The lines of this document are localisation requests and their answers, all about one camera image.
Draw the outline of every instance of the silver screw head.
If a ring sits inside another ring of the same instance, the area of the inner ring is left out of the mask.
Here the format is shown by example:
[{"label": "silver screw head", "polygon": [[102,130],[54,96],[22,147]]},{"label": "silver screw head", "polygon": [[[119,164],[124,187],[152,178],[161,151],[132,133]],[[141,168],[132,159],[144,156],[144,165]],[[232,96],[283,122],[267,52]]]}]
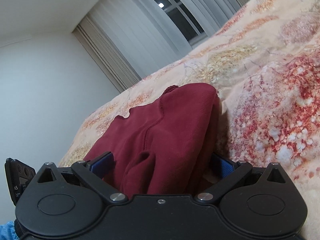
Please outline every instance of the silver screw head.
[{"label": "silver screw head", "polygon": [[110,199],[112,201],[121,201],[121,200],[124,200],[125,199],[125,194],[123,193],[113,193],[111,196],[110,196]]},{"label": "silver screw head", "polygon": [[208,201],[213,199],[213,195],[207,192],[200,193],[197,198],[202,201]]},{"label": "silver screw head", "polygon": [[157,201],[159,204],[164,204],[165,203],[165,199],[158,199]]}]

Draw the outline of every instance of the black mount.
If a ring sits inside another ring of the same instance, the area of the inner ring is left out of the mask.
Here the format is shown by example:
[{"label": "black mount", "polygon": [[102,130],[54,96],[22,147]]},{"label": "black mount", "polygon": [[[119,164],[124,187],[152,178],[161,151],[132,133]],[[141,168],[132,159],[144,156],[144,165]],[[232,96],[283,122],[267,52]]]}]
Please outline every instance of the black mount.
[{"label": "black mount", "polygon": [[45,163],[16,205],[21,239],[302,239],[307,207],[279,163],[253,168],[213,157],[228,174],[196,197],[131,200],[101,180],[112,153],[69,168]]}]

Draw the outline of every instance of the window frame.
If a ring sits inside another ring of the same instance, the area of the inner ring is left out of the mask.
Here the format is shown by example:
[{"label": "window frame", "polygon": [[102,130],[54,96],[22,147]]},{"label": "window frame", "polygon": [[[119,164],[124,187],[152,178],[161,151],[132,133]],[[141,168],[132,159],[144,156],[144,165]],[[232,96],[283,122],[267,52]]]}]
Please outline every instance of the window frame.
[{"label": "window frame", "polygon": [[201,36],[201,32],[198,30],[198,28],[194,25],[194,23],[191,21],[191,19],[188,17],[188,15],[181,9],[180,5],[182,5],[182,2],[179,1],[178,3],[175,0],[168,0],[171,3],[171,6],[169,6],[168,8],[164,9],[164,12],[166,14],[168,14],[169,12],[171,12],[172,10],[174,10],[175,8],[177,8],[180,13],[185,17],[185,19],[188,21],[188,23],[191,25],[191,27],[195,30],[195,32],[197,33],[197,37]]}]

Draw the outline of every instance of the floral bedspread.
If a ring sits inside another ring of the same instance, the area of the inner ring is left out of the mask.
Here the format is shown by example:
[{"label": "floral bedspread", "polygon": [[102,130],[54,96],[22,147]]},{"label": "floral bedspread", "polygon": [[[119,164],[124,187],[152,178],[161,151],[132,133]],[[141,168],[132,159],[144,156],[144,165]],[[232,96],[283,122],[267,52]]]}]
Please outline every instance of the floral bedspread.
[{"label": "floral bedspread", "polygon": [[320,0],[251,0],[186,57],[91,114],[60,166],[82,159],[116,115],[193,82],[219,93],[218,151],[280,162],[308,205],[303,236],[320,239]]}]

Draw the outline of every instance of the red cloth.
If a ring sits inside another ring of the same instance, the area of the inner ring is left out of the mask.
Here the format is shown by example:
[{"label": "red cloth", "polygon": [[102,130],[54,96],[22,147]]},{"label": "red cloth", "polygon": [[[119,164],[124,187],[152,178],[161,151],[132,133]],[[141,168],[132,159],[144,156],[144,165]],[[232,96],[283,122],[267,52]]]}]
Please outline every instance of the red cloth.
[{"label": "red cloth", "polygon": [[215,88],[171,86],[153,103],[129,112],[113,120],[84,160],[111,151],[116,166],[104,180],[129,197],[196,193],[216,142]]}]

